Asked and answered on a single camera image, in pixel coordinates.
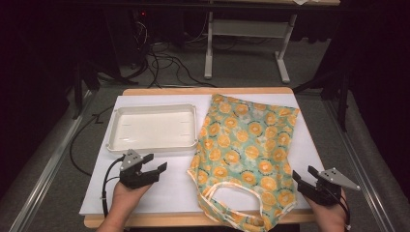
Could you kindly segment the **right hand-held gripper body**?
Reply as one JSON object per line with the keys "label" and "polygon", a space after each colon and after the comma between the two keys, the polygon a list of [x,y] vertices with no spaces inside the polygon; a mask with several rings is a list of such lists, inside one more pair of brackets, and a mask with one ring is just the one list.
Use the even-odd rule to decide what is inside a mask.
{"label": "right hand-held gripper body", "polygon": [[341,198],[341,188],[360,190],[361,187],[344,176],[336,168],[318,171],[320,178],[313,186],[305,182],[306,188],[299,192],[322,206],[333,206]]}

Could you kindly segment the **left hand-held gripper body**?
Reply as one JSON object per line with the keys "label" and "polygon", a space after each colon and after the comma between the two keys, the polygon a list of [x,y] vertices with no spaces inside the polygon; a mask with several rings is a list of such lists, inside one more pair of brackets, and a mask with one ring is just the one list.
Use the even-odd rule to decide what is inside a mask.
{"label": "left hand-held gripper body", "polygon": [[135,150],[129,149],[123,155],[123,162],[120,166],[120,182],[129,189],[139,189],[152,185],[160,179],[153,173],[153,170],[142,172],[143,157]]}

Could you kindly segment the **orange print green garment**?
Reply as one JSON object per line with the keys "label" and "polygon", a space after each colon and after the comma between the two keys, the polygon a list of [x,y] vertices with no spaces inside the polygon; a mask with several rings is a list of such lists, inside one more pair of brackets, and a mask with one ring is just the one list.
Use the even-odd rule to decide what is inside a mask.
{"label": "orange print green garment", "polygon": [[[268,232],[297,204],[289,147],[299,110],[214,94],[188,174],[211,220],[243,232]],[[256,216],[214,198],[240,189],[258,200]]]}

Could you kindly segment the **person's right hand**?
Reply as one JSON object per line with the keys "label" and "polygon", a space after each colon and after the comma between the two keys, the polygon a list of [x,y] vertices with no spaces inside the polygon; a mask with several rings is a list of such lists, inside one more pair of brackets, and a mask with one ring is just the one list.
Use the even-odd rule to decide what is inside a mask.
{"label": "person's right hand", "polygon": [[304,199],[311,207],[318,224],[341,224],[345,222],[346,214],[344,213],[341,206],[322,206],[315,203],[307,196],[304,196]]}

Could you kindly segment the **person's left hand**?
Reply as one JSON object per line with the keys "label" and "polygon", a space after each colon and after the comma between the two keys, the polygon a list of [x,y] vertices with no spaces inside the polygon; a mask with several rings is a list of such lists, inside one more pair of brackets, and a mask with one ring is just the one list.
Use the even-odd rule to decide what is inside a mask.
{"label": "person's left hand", "polygon": [[118,182],[113,191],[110,211],[130,214],[150,187],[151,185],[141,188],[127,188]]}

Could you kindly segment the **white table mat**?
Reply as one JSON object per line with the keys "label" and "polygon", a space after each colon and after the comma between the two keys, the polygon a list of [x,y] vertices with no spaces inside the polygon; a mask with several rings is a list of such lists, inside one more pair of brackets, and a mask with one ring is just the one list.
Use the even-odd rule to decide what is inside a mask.
{"label": "white table mat", "polygon": [[[211,96],[205,95],[144,95],[120,96],[114,105],[114,110],[129,106],[151,106],[171,104],[192,104],[196,108],[196,132],[202,127],[206,113],[211,104]],[[97,157],[96,165],[86,191],[79,213],[83,216],[103,214],[102,193],[106,198],[112,198],[113,189],[118,182],[120,165],[114,161],[122,155],[113,154],[106,148],[113,114],[108,123],[102,147]],[[160,180],[144,194],[142,202],[134,210],[137,214],[177,214],[201,213],[198,206],[197,191],[194,181],[188,174],[190,162],[194,155],[194,147],[188,151],[141,153],[153,154],[154,159],[144,164],[142,169],[149,171],[167,163],[167,169],[160,175]]]}

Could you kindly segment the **white plastic tray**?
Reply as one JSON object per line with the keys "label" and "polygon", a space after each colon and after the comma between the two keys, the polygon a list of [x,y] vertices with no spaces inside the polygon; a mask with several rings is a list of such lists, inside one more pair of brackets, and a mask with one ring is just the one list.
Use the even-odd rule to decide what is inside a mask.
{"label": "white plastic tray", "polygon": [[191,150],[197,143],[192,104],[129,106],[114,110],[106,148],[122,155]]}

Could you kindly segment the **black metal stand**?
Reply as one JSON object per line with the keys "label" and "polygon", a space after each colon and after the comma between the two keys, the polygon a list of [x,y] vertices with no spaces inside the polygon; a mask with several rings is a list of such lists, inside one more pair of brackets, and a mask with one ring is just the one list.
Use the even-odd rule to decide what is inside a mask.
{"label": "black metal stand", "polygon": [[348,108],[347,95],[349,89],[349,71],[330,71],[315,77],[292,89],[294,94],[301,93],[306,89],[322,86],[321,98],[326,101],[338,99],[337,122],[343,131],[346,131],[346,110]]}
{"label": "black metal stand", "polygon": [[83,91],[82,86],[90,91],[98,91],[100,83],[98,81],[98,74],[93,64],[88,60],[79,60],[73,68],[73,92],[75,111],[73,118],[76,120],[83,110]]}

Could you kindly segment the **dark computer tower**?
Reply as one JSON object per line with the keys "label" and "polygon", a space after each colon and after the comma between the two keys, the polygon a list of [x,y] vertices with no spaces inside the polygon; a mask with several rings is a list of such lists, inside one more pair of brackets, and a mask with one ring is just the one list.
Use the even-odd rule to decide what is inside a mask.
{"label": "dark computer tower", "polygon": [[129,18],[135,44],[135,48],[133,49],[136,55],[135,62],[137,66],[141,66],[150,51],[150,36],[147,26],[145,25],[146,13],[140,10],[129,10]]}

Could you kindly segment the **metal floor rail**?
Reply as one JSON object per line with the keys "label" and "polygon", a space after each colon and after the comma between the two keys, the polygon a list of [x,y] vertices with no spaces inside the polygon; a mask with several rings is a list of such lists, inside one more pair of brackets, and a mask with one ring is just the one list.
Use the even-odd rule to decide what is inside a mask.
{"label": "metal floor rail", "polygon": [[96,95],[96,91],[88,90],[80,96],[83,106],[76,116],[73,94],[69,94],[69,108],[24,165],[9,191],[14,215],[6,232],[28,230],[65,158],[65,150],[84,118],[84,112]]}
{"label": "metal floor rail", "polygon": [[333,104],[330,101],[324,101],[323,104],[330,115],[332,122],[337,128],[337,132],[341,137],[342,143],[347,150],[347,157],[350,165],[353,168],[356,180],[361,187],[361,192],[363,193],[367,205],[370,208],[373,217],[375,218],[377,225],[381,232],[395,232],[395,228],[389,218],[379,194],[373,184],[371,183],[368,175],[366,174],[365,167],[363,166],[360,158],[353,147],[353,144],[347,134],[339,124],[337,120],[337,111],[335,110]]}

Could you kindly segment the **white metal frame desk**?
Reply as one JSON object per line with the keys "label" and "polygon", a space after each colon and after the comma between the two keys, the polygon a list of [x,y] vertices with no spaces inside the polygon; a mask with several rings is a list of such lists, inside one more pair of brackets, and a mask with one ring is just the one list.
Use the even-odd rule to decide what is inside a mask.
{"label": "white metal frame desk", "polygon": [[[340,0],[209,0],[211,5],[216,3],[245,3],[268,7],[337,7]],[[276,50],[275,60],[278,66],[281,82],[288,84],[290,78],[283,57],[288,47],[298,14],[291,14],[285,19],[256,20],[256,19],[214,19],[214,13],[207,13],[207,50],[205,55],[204,78],[213,76],[213,37],[232,36],[235,38],[263,38],[281,39],[281,48]]]}

